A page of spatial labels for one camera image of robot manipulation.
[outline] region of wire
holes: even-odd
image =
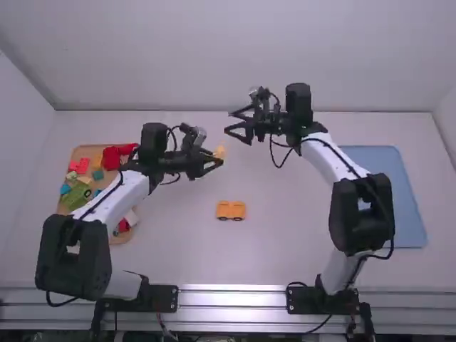
[[[279,100],[279,98],[276,96],[276,94],[274,94],[274,93],[272,93],[272,92],[270,92],[270,91],[269,91],[269,94],[271,94],[272,97],[276,99],[276,105],[280,105],[280,100]]]
[[[59,260],[63,256],[63,253],[65,253],[66,246],[68,245],[68,243],[69,243],[69,241],[71,239],[71,236],[75,232],[76,228],[78,228],[79,225],[81,224],[81,221],[85,217],[87,217],[87,215],[91,214],[104,200],[106,200],[106,198],[108,198],[114,191],[116,191],[119,188],[119,186],[121,186],[123,184],[123,174],[122,174],[121,171],[119,171],[119,175],[120,175],[120,179],[119,179],[118,183],[111,190],[109,190],[109,192],[106,195],[104,195],[98,202],[96,202],[92,207],[87,209],[87,211],[84,212],[81,215],[81,217],[79,217],[78,221],[76,221],[75,224],[71,227],[71,230],[66,235],[66,238],[65,238],[65,241],[62,244],[62,247],[60,248],[60,250],[57,253],[56,260]],[[48,274],[50,274],[52,271],[54,271],[55,268],[56,268],[56,265],[54,264],[49,269],[49,271],[48,271],[49,273]],[[61,303],[53,303],[52,300],[51,300],[51,292],[49,290],[46,291],[46,303],[52,308],[58,308],[59,306],[64,306],[66,304],[74,302],[76,299],[79,299],[79,297],[75,296],[72,299],[69,299],[67,301],[63,301]]]
[[[58,308],[59,306],[64,306],[66,304],[74,302],[76,299],[79,299],[78,297],[73,297],[72,299],[69,299],[67,301],[62,301],[61,303],[53,303],[51,300],[51,292],[46,291],[46,302],[48,305],[52,308]]]
[[[330,313],[330,314],[328,315],[328,317],[326,317],[325,320],[324,320],[323,322],[321,322],[319,325],[317,325],[315,328],[313,328],[313,329],[311,329],[311,330],[308,330],[308,331],[306,331],[306,332],[304,332],[304,333],[300,333],[299,335],[300,335],[300,336],[302,336],[302,335],[308,335],[308,334],[310,334],[310,333],[314,333],[315,331],[319,330],[320,328],[323,328],[324,325],[325,325],[326,323],[328,323],[328,321],[331,319],[332,316],[333,316],[333,314]]]
[[[337,150],[335,150],[329,143],[327,143],[326,141],[322,140],[322,139],[318,139],[318,138],[304,138],[301,140],[300,144],[304,143],[305,141],[318,141],[320,142],[321,144],[323,144],[323,146],[329,148],[336,156],[337,158],[347,167],[347,169],[353,173],[359,180],[362,179],[362,177],[356,172],[355,168],[353,166],[351,166],[342,156],[339,152],[337,152]],[[274,160],[274,155],[272,154],[272,143],[275,143],[275,145],[279,145],[277,142],[274,142],[272,140],[272,135],[269,136],[269,151],[271,153],[271,158],[272,158],[272,162],[274,163],[274,165],[277,167],[277,168],[280,168],[282,166],[284,166],[284,163],[287,159],[287,157],[289,156],[289,153],[293,150],[293,148],[290,149],[290,151],[286,154],[284,160],[282,161],[282,163],[280,164],[280,166],[277,166],[276,165],[276,162]],[[368,184],[368,183],[365,183],[364,184],[366,186],[366,189],[369,191],[369,193],[372,195],[372,197],[374,197],[374,199],[376,200],[378,206],[380,207],[380,210],[381,212],[383,213],[383,216],[385,218],[385,221],[386,223],[388,224],[388,226],[390,227],[390,229],[393,229],[393,223],[390,221],[389,217],[388,217],[388,211],[386,210],[385,206],[383,205],[382,201],[380,200],[380,198],[378,197],[378,195],[375,193],[375,191],[373,190],[373,188]],[[367,259],[369,258],[373,258],[373,259],[379,259],[379,260],[388,260],[389,258],[391,258],[391,256],[393,255],[393,252],[394,252],[394,235],[393,237],[391,238],[391,242],[390,242],[390,250],[388,252],[387,255],[385,256],[379,256],[379,255],[375,255],[375,254],[370,254],[370,255],[365,255],[365,256],[362,256],[358,259],[358,263],[356,264],[356,267],[355,267],[355,270],[353,271],[353,273],[350,275],[350,278],[349,280],[347,281],[347,284],[345,286],[345,290],[348,289],[348,287],[350,287],[350,285],[353,284],[355,278],[356,278],[356,274],[358,274],[359,272],[359,269],[361,267],[361,264],[363,262],[365,262]],[[307,285],[301,281],[293,281],[291,282],[290,284],[288,284],[286,286],[286,290],[288,291],[290,285],[302,285],[302,286],[305,286],[307,287]],[[302,335],[306,335],[306,334],[309,334],[309,333],[313,333],[317,330],[319,330],[321,327],[323,327],[332,317],[332,314],[329,314],[328,317],[326,317],[326,319],[321,322],[317,327],[309,330],[309,331],[306,331],[305,333],[303,333]]]
[[[180,180],[180,173],[177,174],[177,177],[175,179],[170,180],[169,182],[160,183],[160,185],[169,185],[169,184],[172,184],[172,183],[176,183],[178,180]]]
[[[281,144],[280,142],[273,141],[273,140],[272,140],[272,143],[273,143],[274,145],[277,145],[277,146],[280,146],[280,147],[290,147],[290,145]]]
[[[162,317],[161,317],[159,312],[157,312],[157,321],[158,321],[158,323],[160,325],[160,328],[162,329],[162,333],[163,333],[164,337],[169,337],[169,338],[172,338],[175,341],[179,341],[179,338],[176,335],[174,335],[173,333],[171,333],[171,331],[169,331],[167,329],[167,327],[166,327],[165,323],[163,322]]]
[[[290,156],[290,154],[293,152],[293,148],[291,147],[290,150],[286,153],[286,155],[285,155],[284,159],[281,161],[281,163],[277,164],[277,162],[274,158],[274,153],[272,152],[272,143],[273,143],[272,134],[270,134],[269,135],[269,154],[271,155],[271,160],[272,160],[272,163],[274,164],[274,166],[277,167],[278,169],[281,169],[285,165],[285,162],[288,159],[288,157]]]
[[[166,135],[166,139],[168,139],[170,135],[172,137],[172,141],[174,143],[174,147],[172,149],[173,151],[177,150],[177,139],[176,139],[176,134],[174,133],[174,130],[177,128],[179,128],[179,126],[172,126],[171,128],[168,128],[168,133]]]

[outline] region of blue cutting board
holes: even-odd
[[[394,146],[341,146],[356,164],[370,173],[385,173],[393,188],[395,247],[423,248],[428,236],[408,180],[402,157]]]

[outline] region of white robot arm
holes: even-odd
[[[176,128],[185,134],[181,148],[165,151],[167,139],[174,133],[161,123],[146,123],[139,148],[105,190],[69,215],[54,214],[45,221],[35,283],[46,291],[49,305],[65,304],[53,304],[49,297],[52,291],[74,299],[131,301],[135,302],[127,308],[131,311],[138,306],[143,311],[157,311],[150,304],[141,307],[145,298],[152,296],[147,277],[112,267],[108,237],[127,212],[156,189],[165,173],[185,172],[194,180],[223,164],[202,148],[207,135],[203,128],[184,123]],[[77,243],[78,254],[69,252],[67,247]],[[167,289],[173,293],[177,287]]]
[[[328,130],[313,120],[311,91],[305,83],[286,87],[285,112],[281,112],[279,99],[267,88],[259,87],[249,95],[250,105],[230,113],[242,122],[226,127],[225,133],[248,145],[254,137],[263,142],[269,134],[271,158],[276,167],[282,167],[286,159],[276,164],[271,149],[273,143],[290,147],[289,153],[295,150],[333,188],[328,225],[335,249],[323,273],[316,277],[315,286],[299,281],[287,286],[289,314],[361,314],[370,320],[368,304],[359,303],[353,283],[369,257],[389,259],[393,253],[395,227],[390,180],[384,174],[372,175],[357,165],[332,141]],[[271,96],[276,99],[273,110],[269,109]],[[248,110],[253,111],[252,117],[244,114]],[[244,129],[245,135],[235,132],[238,129]],[[273,135],[285,135],[288,145],[274,142]],[[361,200],[368,203],[369,208],[360,209]],[[391,241],[388,255],[375,255],[388,240]],[[309,332],[322,327],[329,318]]]

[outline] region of red toy block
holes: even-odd
[[[89,158],[81,158],[79,160],[79,165],[78,167],[76,168],[76,172],[79,174],[79,175],[85,175],[86,172],[87,172],[87,169],[88,169],[88,164],[90,162],[90,159]]]
[[[119,233],[125,233],[130,230],[130,225],[128,224],[126,219],[122,219],[119,222]]]
[[[103,150],[102,163],[107,171],[117,170],[120,167],[120,154],[116,146],[110,146]]]
[[[135,148],[137,148],[140,144],[128,144],[124,146],[120,146],[118,148],[120,155],[129,155]]]
[[[68,171],[76,171],[78,169],[79,164],[75,162],[74,160],[70,161],[70,165],[68,166]]]

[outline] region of wooden tray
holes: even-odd
[[[71,153],[71,157],[68,161],[68,164],[70,164],[71,160],[78,162],[81,158],[90,158],[90,163],[87,168],[87,173],[85,174],[85,176],[92,178],[92,172],[95,171],[95,168],[93,167],[93,163],[92,163],[94,158],[98,154],[102,154],[103,150],[106,147],[124,146],[124,145],[127,145],[127,143],[115,144],[115,145],[80,145],[80,146],[76,147],[73,150],[73,152]],[[128,158],[128,156],[122,156],[120,158],[121,162],[122,163],[126,162],[127,158]],[[67,173],[68,173],[68,171],[63,176],[62,184],[66,180],[65,176]],[[97,189],[104,190],[115,179],[115,177],[118,174],[118,171],[117,170],[107,171],[107,170],[103,169],[103,174],[104,174],[104,178],[102,180],[98,180],[98,181],[93,180],[89,184],[89,188],[92,190],[92,193],[94,193]],[[67,214],[70,214],[71,211],[68,210],[68,208],[66,208],[63,204],[61,204],[60,198],[59,198],[56,212],[57,212],[57,214],[67,215]],[[124,243],[130,241],[130,239],[132,237],[133,237],[133,229],[131,229],[129,232],[121,233],[117,237],[114,237],[114,236],[109,237],[109,243],[110,244],[124,244]]]

